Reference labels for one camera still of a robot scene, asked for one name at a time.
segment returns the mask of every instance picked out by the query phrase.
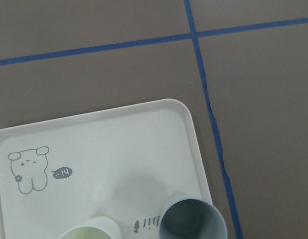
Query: blue line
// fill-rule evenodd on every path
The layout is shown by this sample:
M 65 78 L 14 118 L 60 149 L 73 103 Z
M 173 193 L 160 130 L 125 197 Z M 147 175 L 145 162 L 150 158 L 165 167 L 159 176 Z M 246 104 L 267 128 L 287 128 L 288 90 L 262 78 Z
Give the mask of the blue line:
M 265 28 L 290 26 L 290 25 L 297 25 L 297 24 L 304 24 L 304 23 L 308 23 L 308 17 L 294 19 L 294 20 L 275 21 L 275 22 L 267 22 L 267 23 L 260 23 L 260 24 L 254 24 L 254 25 L 237 26 L 237 27 L 229 27 L 229 28 L 224 28 L 224 29 L 202 31 L 202 32 L 198 32 L 196 35 L 197 37 L 216 36 L 216 35 L 229 34 L 229 33 L 241 32 L 241 31 L 253 31 L 253 30 L 259 30 L 259 29 L 265 29 Z
M 225 165 L 224 165 L 224 161 L 223 161 L 223 147 L 222 147 L 221 140 L 220 140 L 220 134 L 219 134 L 218 127 L 217 127 L 217 121 L 216 121 L 216 118 L 213 115 L 213 111 L 212 111 L 212 108 L 210 106 L 208 89 L 207 89 L 207 77 L 206 77 L 206 73 L 205 73 L 205 69 L 204 69 L 203 59 L 202 59 L 201 52 L 200 52 L 198 37 L 196 35 L 195 24 L 194 24 L 193 14 L 192 14 L 192 10 L 191 10 L 189 0 L 184 0 L 184 4 L 185 4 L 185 9 L 186 9 L 190 34 L 191 34 L 191 37 L 192 37 L 193 47 L 194 47 L 194 51 L 195 51 L 195 55 L 196 55 L 199 74 L 200 74 L 200 78 L 201 78 L 202 85 L 203 85 L 205 100 L 206 100 L 206 103 L 207 103 L 209 118 L 210 118 L 212 130 L 213 130 L 213 135 L 214 135 L 214 140 L 215 140 L 215 144 L 216 144 L 219 164 L 220 164 L 220 167 L 221 167 L 222 176 L 223 176 L 223 180 L 224 180 L 224 184 L 225 184 L 225 188 L 226 188 L 226 194 L 227 194 L 227 198 L 228 198 L 228 202 L 229 202 L 229 208 L 230 208 L 230 212 L 231 212 L 231 216 L 232 216 L 232 220 L 233 220 L 233 224 L 234 224 L 234 228 L 235 228 L 236 238 L 237 239 L 243 239 L 243 233 L 242 233 L 242 230 L 241 230 L 241 227 L 240 227 L 240 222 L 239 222 L 239 217 L 238 217 L 238 213 L 237 213 L 237 209 L 236 209 L 235 198 L 234 198 L 232 186 L 231 186 L 231 183 L 230 183 L 230 179 L 229 179 L 229 177 L 226 173 Z
M 0 66 L 28 62 L 28 61 L 37 61 L 37 60 L 44 60 L 44 59 L 50 59 L 50 58 L 64 57 L 64 56 L 73 56 L 73 55 L 86 54 L 86 53 L 92 53 L 92 52 L 122 49 L 122 48 L 135 47 L 135 46 L 158 44 L 158 43 L 163 43 L 163 42 L 179 41 L 179 40 L 185 40 L 185 39 L 190 39 L 190 38 L 191 38 L 190 34 L 181 34 L 181 35 L 164 36 L 164 37 L 151 38 L 151 39 L 145 39 L 145 40 L 122 42 L 122 43 L 117 43 L 117 44 L 108 44 L 108 45 L 92 46 L 92 47 L 78 48 L 78 49 L 65 50 L 65 51 L 56 51 L 56 52 L 43 53 L 43 54 L 37 54 L 37 55 L 13 57 L 13 58 L 0 60 Z
M 308 17 L 294 19 L 294 20 L 276 21 L 276 22 L 268 22 L 268 23 L 254 24 L 254 25 L 246 25 L 246 26 L 230 27 L 230 28 L 217 29 L 217 30 L 195 32 L 195 37 L 197 38 L 197 37 L 215 36 L 215 35 L 229 34 L 229 33 L 241 32 L 241 31 L 251 31 L 251 30 L 304 24 L 304 23 L 308 23 Z M 190 26 L 190 29 L 195 29 L 195 26 L 194 25 Z M 13 58 L 1 59 L 0 66 L 28 62 L 28 61 L 37 61 L 37 60 L 44 60 L 44 59 L 50 59 L 50 58 L 73 56 L 73 55 L 86 54 L 86 53 L 92 53 L 92 52 L 122 49 L 122 48 L 135 47 L 135 46 L 158 44 L 158 43 L 163 43 L 163 42 L 179 41 L 179 40 L 185 40 L 185 39 L 190 39 L 190 38 L 191 38 L 191 34 L 181 34 L 181 35 L 174 35 L 174 36 L 164 36 L 164 37 L 158 37 L 158 38 L 122 42 L 122 43 L 116 43 L 116 44 L 108 44 L 108 45 L 100 45 L 100 46 L 92 46 L 92 47 L 85 47 L 85 48 L 78 48 L 78 49 L 71 49 L 71 50 L 64 50 L 64 51 L 42 53 L 42 54 L 29 55 L 29 56 L 13 57 Z

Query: bear illustration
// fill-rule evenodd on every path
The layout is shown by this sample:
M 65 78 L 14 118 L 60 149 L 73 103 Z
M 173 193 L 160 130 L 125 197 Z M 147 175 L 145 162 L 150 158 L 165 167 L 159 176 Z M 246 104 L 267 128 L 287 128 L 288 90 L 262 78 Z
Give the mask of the bear illustration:
M 11 161 L 11 172 L 21 193 L 29 194 L 33 189 L 42 191 L 47 186 L 48 178 L 45 170 L 48 166 L 46 157 L 48 152 L 49 148 L 44 146 L 8 155 Z

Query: plastic tray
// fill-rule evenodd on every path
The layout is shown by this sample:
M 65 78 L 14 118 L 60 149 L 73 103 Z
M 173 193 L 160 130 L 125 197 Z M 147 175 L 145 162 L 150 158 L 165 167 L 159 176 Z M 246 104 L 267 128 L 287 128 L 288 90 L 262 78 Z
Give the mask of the plastic tray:
M 192 118 L 165 99 L 0 130 L 6 239 L 57 239 L 94 216 L 156 239 L 165 201 L 210 203 Z

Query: plastic cup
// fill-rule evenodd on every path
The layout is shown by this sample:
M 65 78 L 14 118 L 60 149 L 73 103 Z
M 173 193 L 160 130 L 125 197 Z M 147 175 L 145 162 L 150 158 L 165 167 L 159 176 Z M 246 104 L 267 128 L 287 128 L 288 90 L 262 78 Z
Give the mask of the plastic cup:
M 227 239 L 221 213 L 201 199 L 176 196 L 166 202 L 159 223 L 160 239 Z
M 95 217 L 66 231 L 59 239 L 122 239 L 122 235 L 112 219 Z

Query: tile floor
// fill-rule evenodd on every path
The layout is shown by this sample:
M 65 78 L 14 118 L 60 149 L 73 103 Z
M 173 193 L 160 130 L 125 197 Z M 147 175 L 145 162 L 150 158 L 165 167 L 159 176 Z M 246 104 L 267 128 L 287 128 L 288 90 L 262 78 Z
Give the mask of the tile floor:
M 308 239 L 308 0 L 0 1 L 0 129 L 163 98 L 230 239 Z

